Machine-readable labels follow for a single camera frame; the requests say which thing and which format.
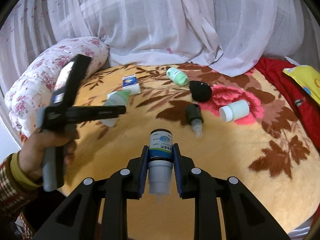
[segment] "wall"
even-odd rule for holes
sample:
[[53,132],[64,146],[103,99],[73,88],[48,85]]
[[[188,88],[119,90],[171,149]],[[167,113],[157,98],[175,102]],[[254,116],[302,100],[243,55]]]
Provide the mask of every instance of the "wall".
[[20,146],[12,138],[0,119],[0,163],[11,153],[18,152]]

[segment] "green bottle cap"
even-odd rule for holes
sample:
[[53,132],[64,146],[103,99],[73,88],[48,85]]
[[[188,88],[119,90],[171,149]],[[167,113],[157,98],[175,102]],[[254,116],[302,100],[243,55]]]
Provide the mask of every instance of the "green bottle cap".
[[130,94],[131,94],[131,90],[129,90],[129,89],[119,90],[116,93],[114,93],[114,95],[121,97],[125,101],[126,104],[128,104],[128,102],[129,102]]
[[181,76],[177,76],[178,80],[177,80],[177,84],[179,86],[186,86],[189,84],[189,78],[187,75],[181,75]]

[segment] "green medicine bottle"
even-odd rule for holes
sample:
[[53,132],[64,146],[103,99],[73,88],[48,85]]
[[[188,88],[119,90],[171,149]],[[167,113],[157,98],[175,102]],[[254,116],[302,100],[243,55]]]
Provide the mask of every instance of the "green medicine bottle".
[[[129,96],[131,91],[130,90],[120,90],[116,91],[115,93],[110,93],[110,97],[107,98],[107,101],[104,102],[104,106],[127,106],[129,102]],[[109,118],[109,119],[102,119],[104,125],[113,127],[116,123],[118,118]]]
[[171,67],[167,70],[167,77],[171,79],[173,83],[182,87],[189,84],[187,74],[175,67]]

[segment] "small dropper bottle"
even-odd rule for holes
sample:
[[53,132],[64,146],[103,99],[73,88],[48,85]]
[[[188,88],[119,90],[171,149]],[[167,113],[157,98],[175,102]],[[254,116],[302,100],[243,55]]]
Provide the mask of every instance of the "small dropper bottle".
[[187,123],[191,125],[197,138],[202,137],[203,118],[201,116],[200,106],[197,104],[190,104],[186,107]]

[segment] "floral bedspread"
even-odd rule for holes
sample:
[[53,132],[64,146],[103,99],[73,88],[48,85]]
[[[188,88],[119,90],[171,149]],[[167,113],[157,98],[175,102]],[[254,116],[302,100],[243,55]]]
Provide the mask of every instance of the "floral bedspread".
[[[128,65],[94,74],[79,90],[77,105],[102,105],[107,94],[121,89],[122,77],[136,74],[142,93],[131,96],[127,113],[112,128],[100,121],[78,126],[81,139],[76,162],[66,175],[69,194],[86,177],[104,179],[140,156],[153,129],[172,131],[181,153],[212,176],[238,177],[286,232],[308,219],[320,203],[320,158],[286,100],[255,69],[230,78],[209,67],[182,64],[190,80],[207,82],[212,97],[199,103],[203,137],[187,124],[185,107],[192,101],[188,86],[165,75],[169,66]],[[245,99],[250,114],[224,123],[219,108]],[[194,202],[180,200],[175,183],[161,205],[147,194],[128,202],[129,236],[134,239],[193,239]]]

